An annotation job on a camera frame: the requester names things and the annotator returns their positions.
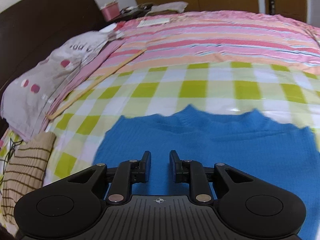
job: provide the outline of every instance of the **white paper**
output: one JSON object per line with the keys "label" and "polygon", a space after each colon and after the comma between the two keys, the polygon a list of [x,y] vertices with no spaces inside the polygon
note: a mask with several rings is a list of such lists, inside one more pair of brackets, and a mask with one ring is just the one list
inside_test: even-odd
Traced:
{"label": "white paper", "polygon": [[112,23],[109,26],[104,27],[103,29],[101,29],[99,32],[108,33],[108,32],[111,32],[115,27],[117,27],[117,24],[116,23]]}
{"label": "white paper", "polygon": [[141,20],[137,27],[152,26],[170,22],[170,18],[160,18],[154,20]]}

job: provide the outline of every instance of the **circular pad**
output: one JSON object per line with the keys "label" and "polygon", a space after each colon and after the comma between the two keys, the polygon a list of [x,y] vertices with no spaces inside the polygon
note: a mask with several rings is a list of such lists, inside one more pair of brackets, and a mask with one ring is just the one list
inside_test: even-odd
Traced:
{"label": "circular pad", "polygon": [[58,217],[73,209],[73,200],[65,196],[50,196],[39,201],[37,210],[48,217]]}
{"label": "circular pad", "polygon": [[268,195],[253,196],[245,202],[247,209],[259,216],[274,216],[283,209],[282,202],[276,197]]}

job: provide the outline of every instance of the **pillow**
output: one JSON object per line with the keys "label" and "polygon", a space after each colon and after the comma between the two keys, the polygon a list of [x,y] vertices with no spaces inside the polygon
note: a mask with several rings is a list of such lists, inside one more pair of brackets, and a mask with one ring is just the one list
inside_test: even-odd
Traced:
{"label": "pillow", "polygon": [[40,132],[37,120],[45,119],[63,88],[120,32],[87,32],[71,38],[49,57],[14,80],[5,90],[0,114],[25,141]]}

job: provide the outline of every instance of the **blue sweater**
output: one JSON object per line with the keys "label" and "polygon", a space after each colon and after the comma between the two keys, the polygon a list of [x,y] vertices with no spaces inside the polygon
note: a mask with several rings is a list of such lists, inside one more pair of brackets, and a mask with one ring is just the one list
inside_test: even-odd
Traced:
{"label": "blue sweater", "polygon": [[307,217],[299,233],[314,240],[320,221],[319,153],[308,127],[280,124],[258,110],[241,115],[218,115],[187,106],[172,116],[121,116],[99,146],[94,162],[117,167],[120,162],[152,154],[147,184],[135,184],[139,195],[188,194],[187,184],[174,184],[169,152],[203,166],[227,163],[298,195]]}

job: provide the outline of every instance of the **green checkered bedsheet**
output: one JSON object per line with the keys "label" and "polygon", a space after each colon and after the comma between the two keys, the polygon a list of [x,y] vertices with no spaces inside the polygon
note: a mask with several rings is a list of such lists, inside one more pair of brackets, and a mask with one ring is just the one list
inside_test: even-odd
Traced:
{"label": "green checkered bedsheet", "polygon": [[[97,78],[91,76],[64,103]],[[188,104],[217,114],[241,114],[257,108],[279,122],[310,126],[319,143],[319,96],[320,76],[280,65],[201,63],[114,74],[82,96],[47,128],[57,135],[57,140],[44,184],[90,166],[105,132],[121,115],[171,115]],[[10,136],[19,139],[11,132],[7,142]],[[0,157],[5,156],[8,147],[6,143]]]}

